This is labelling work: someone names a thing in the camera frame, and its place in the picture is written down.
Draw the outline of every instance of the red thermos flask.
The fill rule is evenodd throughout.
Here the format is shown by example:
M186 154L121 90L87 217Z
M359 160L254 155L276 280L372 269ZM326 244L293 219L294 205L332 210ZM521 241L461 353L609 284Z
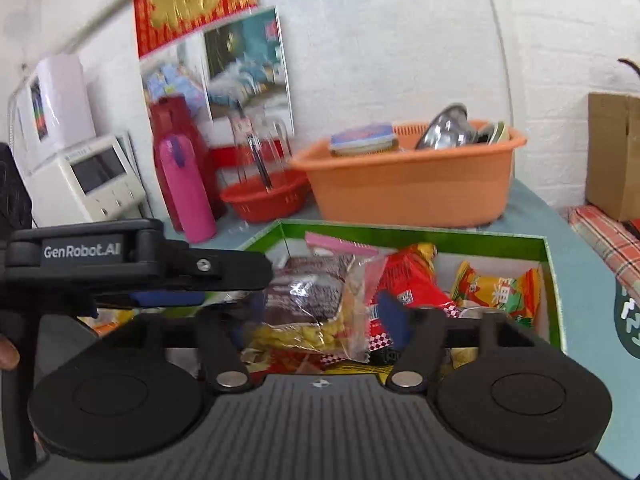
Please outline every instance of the red thermos flask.
M150 107L151 113L151 130L154 134L154 165L156 167L156 176L164 197L166 209L171 218L176 231L182 231L182 225L178 218L178 211L175 207L169 185L164 176L164 169L160 160L160 143L168 135L184 135L193 146L193 152L196 157L196 164L200 171L200 177L204 184L204 189L209 199L209 205L213 211L213 216L218 219L226 211L226 205L220 200L218 192L218 183L216 181L216 167L213 165L212 159L208 156L208 148L204 139L200 135L198 129L191 122L191 116L187 103L181 95L161 97L157 103Z

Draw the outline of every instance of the blue-green tabletop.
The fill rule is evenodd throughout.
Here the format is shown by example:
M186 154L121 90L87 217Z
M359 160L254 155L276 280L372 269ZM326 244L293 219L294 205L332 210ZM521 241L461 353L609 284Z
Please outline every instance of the blue-green tabletop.
M317 207L307 205L294 218L321 219ZM248 225L233 214L218 222L215 238L203 248L233 249L255 236L267 224ZM607 385L613 415L598 452L630 478L640 472L634 453L640 439L640 362L620 343L614 325L616 281L600 257L535 193L514 180L504 215L481 230L545 236L556 272L566 351ZM181 238L169 226L168 238Z

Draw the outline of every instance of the human hand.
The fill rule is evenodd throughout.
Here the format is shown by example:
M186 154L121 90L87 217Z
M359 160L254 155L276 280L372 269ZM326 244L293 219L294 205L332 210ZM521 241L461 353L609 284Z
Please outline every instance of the human hand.
M13 370L19 362L20 354L15 346L0 334L0 370Z

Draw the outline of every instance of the picture of bedroom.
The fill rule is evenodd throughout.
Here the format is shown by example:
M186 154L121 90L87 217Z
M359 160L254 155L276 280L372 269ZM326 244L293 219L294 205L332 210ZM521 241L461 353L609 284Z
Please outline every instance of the picture of bedroom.
M140 59L147 103L183 94L210 147L233 145L230 117L238 107L249 117L277 120L292 136L275 8L252 10L211 25Z

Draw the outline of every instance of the red plastic basket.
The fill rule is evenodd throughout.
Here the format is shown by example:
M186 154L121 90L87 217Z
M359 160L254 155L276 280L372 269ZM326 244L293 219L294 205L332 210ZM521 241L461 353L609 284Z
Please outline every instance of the red plastic basket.
M285 170L270 174L273 189L264 189L260 176L255 175L225 188L220 197L247 222L270 222L292 215L303 205L311 191L306 173Z

